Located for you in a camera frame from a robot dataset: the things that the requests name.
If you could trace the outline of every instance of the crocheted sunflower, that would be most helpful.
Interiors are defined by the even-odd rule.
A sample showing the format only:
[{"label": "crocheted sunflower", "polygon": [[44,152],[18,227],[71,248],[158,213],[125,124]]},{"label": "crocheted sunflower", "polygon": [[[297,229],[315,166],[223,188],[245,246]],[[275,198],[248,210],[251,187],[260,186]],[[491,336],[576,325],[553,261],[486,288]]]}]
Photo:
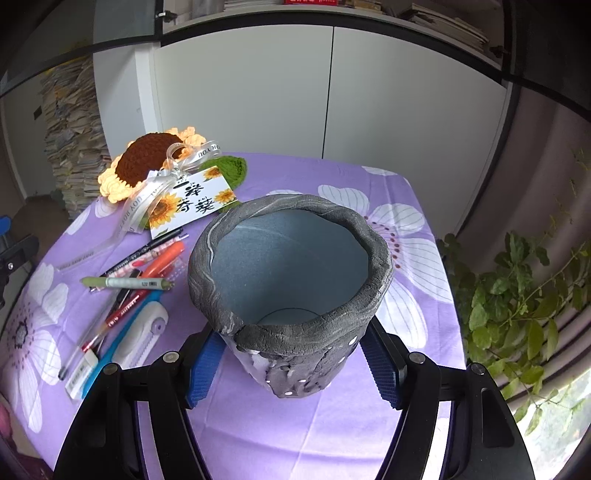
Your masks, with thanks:
[{"label": "crocheted sunflower", "polygon": [[[182,132],[177,128],[165,133],[152,133],[139,137],[127,145],[127,150],[116,157],[111,166],[99,175],[100,193],[111,203],[125,200],[139,190],[150,170],[160,170],[166,161],[166,151],[173,143],[185,143],[200,147],[205,138],[195,133],[194,127]],[[174,157],[181,159],[189,154],[188,149],[177,151]]]}]

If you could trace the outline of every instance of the brown sunflower center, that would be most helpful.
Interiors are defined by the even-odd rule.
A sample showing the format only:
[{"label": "brown sunflower center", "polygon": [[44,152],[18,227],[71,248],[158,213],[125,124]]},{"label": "brown sunflower center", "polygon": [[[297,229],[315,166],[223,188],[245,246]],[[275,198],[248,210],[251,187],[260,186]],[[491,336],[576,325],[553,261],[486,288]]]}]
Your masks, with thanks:
[{"label": "brown sunflower center", "polygon": [[166,151],[173,143],[182,143],[176,135],[166,133],[146,134],[133,142],[121,156],[115,173],[120,180],[135,187],[139,181],[148,177],[150,170],[160,170]]}]

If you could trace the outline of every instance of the table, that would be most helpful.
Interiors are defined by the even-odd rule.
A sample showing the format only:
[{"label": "table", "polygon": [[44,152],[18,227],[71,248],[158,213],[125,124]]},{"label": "table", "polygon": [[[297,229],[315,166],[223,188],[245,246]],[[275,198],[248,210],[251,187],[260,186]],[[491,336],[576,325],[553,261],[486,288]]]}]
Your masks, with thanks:
[{"label": "table", "polygon": [[[311,158],[236,154],[248,175],[236,189],[247,201],[269,193],[310,193],[359,212],[388,242],[394,279],[377,317],[412,351],[440,365],[464,368],[453,299],[428,224],[405,178],[377,168]],[[80,283],[144,245],[148,233],[129,233],[111,252],[67,271],[60,265],[110,237],[121,206],[93,202],[53,245],[23,290],[0,340],[1,391],[33,445],[53,468],[78,402],[57,373],[110,292]],[[186,226],[188,259],[211,216]],[[162,297],[169,323],[147,362],[178,349],[206,319],[192,305],[184,279]],[[228,351],[209,395],[189,412],[212,477],[223,480],[373,479],[399,415],[381,399],[357,348],[322,392],[279,399],[260,387]],[[162,478],[147,405],[140,406],[142,442],[151,479]],[[425,479],[439,477],[449,425],[442,404]]]}]

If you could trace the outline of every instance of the red book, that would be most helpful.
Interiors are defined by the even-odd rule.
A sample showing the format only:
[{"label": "red book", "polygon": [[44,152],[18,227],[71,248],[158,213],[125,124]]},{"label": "red book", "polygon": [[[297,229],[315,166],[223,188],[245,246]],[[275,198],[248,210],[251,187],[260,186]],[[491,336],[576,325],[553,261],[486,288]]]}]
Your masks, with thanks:
[{"label": "red book", "polygon": [[284,0],[286,5],[332,5],[338,6],[339,0]]}]

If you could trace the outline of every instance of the green pen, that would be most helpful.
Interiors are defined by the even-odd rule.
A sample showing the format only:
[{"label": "green pen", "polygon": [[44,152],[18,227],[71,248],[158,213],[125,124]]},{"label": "green pen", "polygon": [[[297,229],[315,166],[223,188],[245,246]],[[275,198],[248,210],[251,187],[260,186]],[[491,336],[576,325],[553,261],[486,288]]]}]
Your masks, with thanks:
[{"label": "green pen", "polygon": [[166,278],[115,278],[84,277],[80,280],[86,287],[128,288],[130,290],[170,290],[174,282]]}]

